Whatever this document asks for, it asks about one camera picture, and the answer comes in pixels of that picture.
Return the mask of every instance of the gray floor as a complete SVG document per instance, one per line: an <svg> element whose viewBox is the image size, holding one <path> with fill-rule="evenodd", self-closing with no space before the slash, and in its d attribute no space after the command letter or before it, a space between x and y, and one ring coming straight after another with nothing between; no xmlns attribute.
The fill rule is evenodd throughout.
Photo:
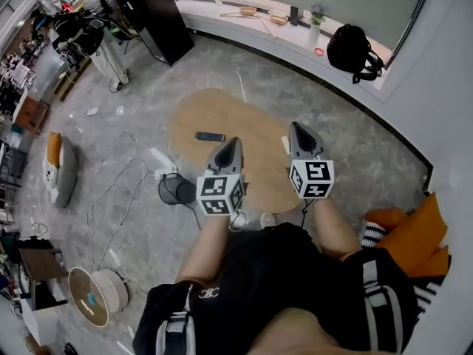
<svg viewBox="0 0 473 355"><path fill-rule="evenodd" d="M30 233L31 217L35 222L45 223L50 232L44 237L51 236L57 241L68 268L91 267L87 212L126 163L141 156L143 146L133 143L123 132L140 143L170 151L184 175L195 178L200 173L172 151L167 136L169 118L180 100L200 88L221 88L243 99L243 86L249 104L287 123L298 120L317 130L336 165L337 181L332 196L356 231L361 229L363 214L371 208L413 209L419 204L425 167L363 112L324 87L265 58L207 38L195 40L196 47L172 68L151 58L142 44L133 44L126 55L132 82L119 93L110 93L109 82L90 67L68 99L52 107L45 130L30 150L16 222L24 228L24 234ZM91 107L99 107L101 116L87 117ZM63 210L50 206L41 180L48 130L68 136L78 150L78 182L70 204ZM125 215L142 174L142 164L134 161L118 179L116 188L95 206L96 223L90 226L95 268ZM153 183L147 176L138 186L129 216L113 238L111 249L120 266L108 253L102 263L102 268L113 267L144 291L173 281L186 249L198 233L192 213L182 206L164 205ZM244 209L249 213L248 220L257 219L257 212L250 206ZM287 217L296 223L301 219L299 213L292 212L280 220ZM257 225L249 223L248 227ZM131 302L116 315L126 335L127 326L136 329L145 303L135 285L129 283L128 287ZM58 313L60 343L70 341L82 354L119 354L117 340L131 347L131 341L119 332L113 319L107 328L97 329L85 322L73 305L59 308Z"/></svg>

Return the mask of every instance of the black and white striped fabric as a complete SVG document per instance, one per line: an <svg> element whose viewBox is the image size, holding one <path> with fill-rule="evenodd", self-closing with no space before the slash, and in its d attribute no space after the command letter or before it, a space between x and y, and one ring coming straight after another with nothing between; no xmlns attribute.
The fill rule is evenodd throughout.
<svg viewBox="0 0 473 355"><path fill-rule="evenodd" d="M444 279L444 276L417 277L415 279L411 279L412 284L414 284L414 292L415 296L417 297L417 305L419 307L419 313L417 316L418 321L425 314L430 304L432 304L432 301L440 290Z"/></svg>
<svg viewBox="0 0 473 355"><path fill-rule="evenodd" d="M361 239L361 247L363 249L375 247L387 235L388 232L377 223L366 222L366 229ZM430 304L432 304L434 297L442 286L443 279L445 279L444 276L411 279L419 308L418 321L425 314Z"/></svg>
<svg viewBox="0 0 473 355"><path fill-rule="evenodd" d="M375 247L384 237L387 236L387 231L374 222L367 222L366 229L361 240L361 247L363 249L371 249Z"/></svg>

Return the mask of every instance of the black backpack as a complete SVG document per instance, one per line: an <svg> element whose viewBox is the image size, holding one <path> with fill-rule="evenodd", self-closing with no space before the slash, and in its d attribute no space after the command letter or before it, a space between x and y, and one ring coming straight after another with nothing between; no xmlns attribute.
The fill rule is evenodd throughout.
<svg viewBox="0 0 473 355"><path fill-rule="evenodd" d="M383 72L384 63L371 50L364 31L350 24L338 28L330 39L327 57L332 66L353 74L353 84L359 83L361 79L375 80Z"/></svg>

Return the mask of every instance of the white box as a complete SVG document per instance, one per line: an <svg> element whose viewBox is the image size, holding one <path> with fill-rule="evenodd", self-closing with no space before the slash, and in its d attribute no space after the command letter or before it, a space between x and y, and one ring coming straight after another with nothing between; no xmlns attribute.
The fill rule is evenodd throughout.
<svg viewBox="0 0 473 355"><path fill-rule="evenodd" d="M197 201L208 216L232 215L238 209L244 194L241 174L197 178Z"/></svg>
<svg viewBox="0 0 473 355"><path fill-rule="evenodd" d="M289 178L301 199L327 198L335 183L333 160L293 160Z"/></svg>

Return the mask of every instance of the orange cushion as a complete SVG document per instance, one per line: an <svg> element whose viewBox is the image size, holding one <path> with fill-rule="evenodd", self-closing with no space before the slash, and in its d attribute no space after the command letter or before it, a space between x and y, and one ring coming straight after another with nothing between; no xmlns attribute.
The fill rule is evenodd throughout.
<svg viewBox="0 0 473 355"><path fill-rule="evenodd" d="M377 223L387 231L392 231L407 218L407 214L401 208L373 209L364 218L366 221Z"/></svg>
<svg viewBox="0 0 473 355"><path fill-rule="evenodd" d="M449 247L438 249L419 266L407 272L409 277L445 276L449 272Z"/></svg>
<svg viewBox="0 0 473 355"><path fill-rule="evenodd" d="M432 194L376 247L389 251L398 266L407 273L429 259L445 237L446 230L437 198Z"/></svg>
<svg viewBox="0 0 473 355"><path fill-rule="evenodd" d="M47 135L47 162L59 169L59 152L61 151L61 134L50 132Z"/></svg>

